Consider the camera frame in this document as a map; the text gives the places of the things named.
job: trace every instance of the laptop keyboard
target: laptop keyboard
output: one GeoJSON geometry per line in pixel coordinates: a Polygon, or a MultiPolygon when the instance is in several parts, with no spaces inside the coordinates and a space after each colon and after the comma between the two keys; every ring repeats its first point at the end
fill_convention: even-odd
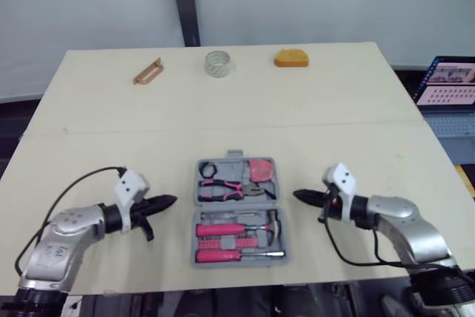
{"type": "Polygon", "coordinates": [[[424,117],[437,137],[475,137],[475,113],[426,114],[424,117]]]}

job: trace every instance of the wooden table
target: wooden table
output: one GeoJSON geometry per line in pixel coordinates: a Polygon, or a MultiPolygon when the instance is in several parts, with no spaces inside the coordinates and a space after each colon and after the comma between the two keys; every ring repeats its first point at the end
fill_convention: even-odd
{"type": "MultiPolygon", "coordinates": [[[[125,164],[142,172],[150,195],[178,201],[141,231],[92,246],[73,293],[121,293],[323,282],[404,275],[403,269],[351,267],[340,261],[317,222],[320,210],[292,196],[323,189],[326,167],[345,162],[360,195],[412,200],[444,235],[462,268],[473,268],[475,208],[436,137],[374,44],[299,45],[308,68],[275,68],[281,46],[220,48],[235,62],[225,79],[208,78],[214,48],[74,51],[47,90],[3,178],[1,294],[16,290],[16,255],[57,195],[81,174],[125,164]],[[132,78],[162,57],[150,85],[132,78]],[[277,164],[289,227],[290,262],[271,268],[196,269],[190,264],[194,165],[230,148],[277,164]],[[8,234],[8,229],[16,233],[8,234]]],[[[113,199],[114,174],[92,177],[58,209],[113,199]]],[[[370,233],[332,222],[353,260],[373,259],[370,233]]],[[[396,258],[381,239],[381,255],[396,258]]]]}

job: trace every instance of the tool set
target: tool set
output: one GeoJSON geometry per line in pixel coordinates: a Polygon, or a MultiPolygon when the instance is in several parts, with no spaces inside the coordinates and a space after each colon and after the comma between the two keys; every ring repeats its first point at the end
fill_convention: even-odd
{"type": "Polygon", "coordinates": [[[196,267],[258,267],[285,264],[285,218],[277,207],[274,160],[228,157],[197,163],[191,261],[196,267]]]}

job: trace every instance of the white backdrop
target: white backdrop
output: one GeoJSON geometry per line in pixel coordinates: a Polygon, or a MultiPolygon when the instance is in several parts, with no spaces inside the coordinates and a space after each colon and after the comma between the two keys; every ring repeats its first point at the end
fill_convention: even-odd
{"type": "Polygon", "coordinates": [[[172,46],[175,0],[0,0],[0,102],[41,95],[70,49],[172,46]]]}
{"type": "Polygon", "coordinates": [[[392,65],[475,56],[475,0],[197,0],[202,45],[375,41],[392,65]]]}

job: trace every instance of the hammer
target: hammer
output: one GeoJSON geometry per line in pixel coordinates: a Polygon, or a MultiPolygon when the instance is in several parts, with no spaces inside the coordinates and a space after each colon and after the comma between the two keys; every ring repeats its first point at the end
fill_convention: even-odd
{"type": "Polygon", "coordinates": [[[281,222],[277,219],[277,210],[271,209],[267,211],[267,217],[269,222],[261,225],[249,225],[249,224],[197,224],[196,236],[207,237],[210,235],[237,235],[243,234],[253,230],[266,230],[272,233],[272,237],[269,240],[269,245],[273,246],[281,236],[281,222]]]}

